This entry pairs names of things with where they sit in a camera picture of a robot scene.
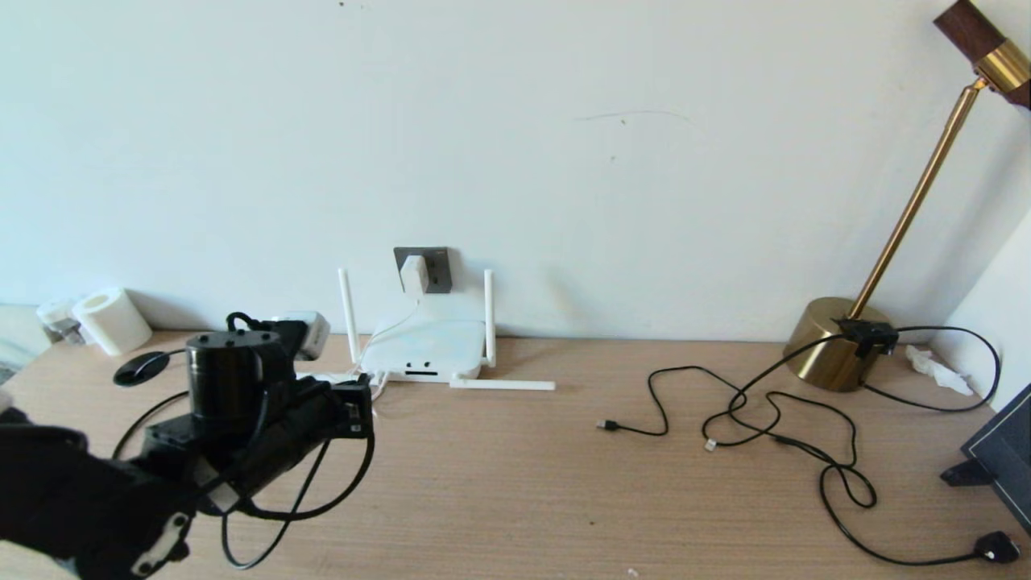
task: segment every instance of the lamp base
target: lamp base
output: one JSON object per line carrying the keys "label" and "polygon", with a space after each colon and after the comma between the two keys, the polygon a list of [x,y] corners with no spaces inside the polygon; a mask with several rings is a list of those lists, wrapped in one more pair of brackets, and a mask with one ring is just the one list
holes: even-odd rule
{"label": "lamp base", "polygon": [[[809,303],[785,346],[785,355],[813,341],[840,334],[841,329],[834,321],[845,318],[852,303],[847,299],[833,298]],[[889,322],[887,316],[870,307],[864,309],[863,320]],[[796,356],[788,362],[787,367],[810,385],[829,391],[854,391],[863,386],[863,381],[884,353],[883,346],[875,346],[867,356],[859,359],[856,356],[858,346],[844,339],[830,341]]]}

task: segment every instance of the black clip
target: black clip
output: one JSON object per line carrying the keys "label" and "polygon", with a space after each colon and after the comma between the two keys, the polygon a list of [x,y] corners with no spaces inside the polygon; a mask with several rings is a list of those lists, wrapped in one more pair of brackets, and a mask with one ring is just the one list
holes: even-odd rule
{"label": "black clip", "polygon": [[899,332],[887,322],[870,322],[868,320],[835,320],[841,328],[845,340],[856,343],[856,356],[866,359],[877,345],[884,345],[883,352],[892,354],[899,342]]}

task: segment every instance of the wooden desk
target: wooden desk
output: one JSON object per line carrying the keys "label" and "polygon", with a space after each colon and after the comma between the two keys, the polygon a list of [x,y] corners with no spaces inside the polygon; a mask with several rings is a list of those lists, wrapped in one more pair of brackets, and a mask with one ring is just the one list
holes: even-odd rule
{"label": "wooden desk", "polygon": [[[185,337],[159,335],[145,350],[175,348]],[[375,459],[351,500],[293,525],[278,550],[248,573],[225,564],[218,520],[201,516],[189,538],[193,555],[156,578],[1031,577],[1028,556],[1008,567],[971,561],[909,569],[860,552],[820,504],[822,465],[814,459],[769,440],[703,450],[701,421],[724,410],[731,391],[702,375],[657,382],[670,415],[668,437],[595,429],[602,418],[659,427],[644,387],[652,370],[696,364],[743,383],[779,350],[768,344],[502,340],[502,367],[485,376],[556,380],[559,390],[395,384],[376,403]],[[59,345],[8,388],[36,422],[80,429],[91,437],[91,450],[106,456],[136,416],[186,388],[182,359],[151,383],[114,387],[112,372],[130,357]],[[345,341],[334,337],[321,361],[299,370],[342,371],[346,361]],[[871,383],[941,404],[967,401],[906,371],[904,361],[883,362]],[[825,393],[787,371],[756,390],[771,388],[840,407],[859,424],[859,467],[880,503],[859,510],[838,484],[830,486],[831,497],[847,525],[874,548],[901,558],[941,557],[969,551],[978,536],[995,530],[1027,545],[991,489],[952,489],[938,479],[962,459],[960,444],[989,411],[923,412],[868,393]],[[762,398],[755,400],[750,415],[768,417]],[[844,456],[847,429],[840,420],[807,406],[784,407],[783,433]],[[166,416],[185,411],[184,405]],[[718,433],[737,435],[726,425]],[[351,480],[362,448],[357,442],[332,446],[306,506],[323,503]],[[274,482],[262,503],[287,509],[305,471],[299,467]],[[237,556],[251,557],[273,531],[271,522],[234,519]],[[0,543],[0,577],[67,575],[41,555]]]}

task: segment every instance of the wall socket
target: wall socket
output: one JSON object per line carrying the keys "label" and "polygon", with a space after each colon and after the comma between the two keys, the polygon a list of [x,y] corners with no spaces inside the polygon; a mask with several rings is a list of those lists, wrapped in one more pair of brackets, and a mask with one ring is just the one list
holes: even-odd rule
{"label": "wall socket", "polygon": [[395,247],[394,259],[397,261],[398,276],[401,273],[401,266],[408,255],[422,255],[426,260],[426,273],[430,278],[426,286],[427,295],[448,295],[451,294],[451,261],[447,259],[447,247]]}

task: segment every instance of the brass floor lamp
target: brass floor lamp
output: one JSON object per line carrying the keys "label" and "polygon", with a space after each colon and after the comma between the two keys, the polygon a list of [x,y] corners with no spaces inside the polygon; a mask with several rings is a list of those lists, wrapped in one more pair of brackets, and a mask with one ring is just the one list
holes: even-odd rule
{"label": "brass floor lamp", "polygon": [[[934,24],[970,60],[977,78],[960,93],[924,174],[867,276],[859,297],[855,301],[823,298],[809,303],[785,347],[786,354],[813,341],[841,333],[842,321],[888,322],[888,317],[867,306],[867,303],[930,191],[977,94],[989,87],[1010,103],[1031,109],[1031,63],[969,0],[959,0],[953,4],[935,19]],[[863,385],[866,376],[885,351],[884,347],[875,347],[867,353],[859,353],[857,343],[849,340],[826,342],[795,357],[788,363],[788,367],[802,380],[818,387],[832,391],[856,390]]]}

